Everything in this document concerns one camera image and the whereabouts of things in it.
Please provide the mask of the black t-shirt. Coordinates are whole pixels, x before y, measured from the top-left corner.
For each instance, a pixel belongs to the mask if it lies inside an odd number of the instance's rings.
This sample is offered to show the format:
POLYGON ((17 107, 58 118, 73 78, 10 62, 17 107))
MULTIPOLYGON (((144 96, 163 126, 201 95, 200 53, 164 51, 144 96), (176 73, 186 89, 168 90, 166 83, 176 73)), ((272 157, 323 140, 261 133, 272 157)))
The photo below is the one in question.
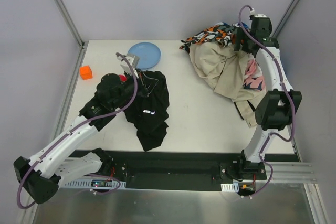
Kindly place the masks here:
POLYGON ((162 72, 144 71, 141 75, 149 94, 144 97, 137 95, 124 113, 126 120, 136 128, 136 136, 147 152, 161 146, 167 135, 170 103, 166 77, 162 72))

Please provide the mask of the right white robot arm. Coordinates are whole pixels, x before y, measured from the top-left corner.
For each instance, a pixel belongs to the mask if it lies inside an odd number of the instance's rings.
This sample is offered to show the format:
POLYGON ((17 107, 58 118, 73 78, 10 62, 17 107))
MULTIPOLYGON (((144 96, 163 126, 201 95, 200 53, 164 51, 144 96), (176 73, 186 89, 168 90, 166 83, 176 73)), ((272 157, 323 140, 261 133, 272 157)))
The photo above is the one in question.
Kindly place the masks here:
POLYGON ((250 15, 251 27, 241 27, 235 50, 250 52, 264 75, 266 95, 255 108, 257 128, 249 144, 237 158, 220 164, 223 181, 242 182, 254 178, 265 180, 265 152, 280 131, 294 125, 295 115, 302 100, 301 92, 289 83, 280 59, 277 39, 270 36, 272 23, 266 15, 250 15))

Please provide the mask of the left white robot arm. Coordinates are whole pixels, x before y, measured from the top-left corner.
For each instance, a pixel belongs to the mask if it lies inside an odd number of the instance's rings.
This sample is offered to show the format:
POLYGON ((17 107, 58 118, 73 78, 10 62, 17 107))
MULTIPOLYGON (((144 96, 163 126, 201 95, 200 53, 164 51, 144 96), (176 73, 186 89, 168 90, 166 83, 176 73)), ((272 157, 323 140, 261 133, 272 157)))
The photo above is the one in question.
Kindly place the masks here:
POLYGON ((20 156, 14 161, 19 182, 16 195, 18 207, 28 209, 33 204, 43 204, 61 186, 82 176, 110 178, 112 158, 101 148, 69 163, 64 163, 64 160, 82 143, 99 133, 117 114, 126 110, 139 93, 141 88, 137 72, 128 75, 126 81, 121 81, 114 73, 103 76, 93 98, 67 129, 30 158, 20 156), (32 204, 22 204, 23 190, 33 199, 32 204))

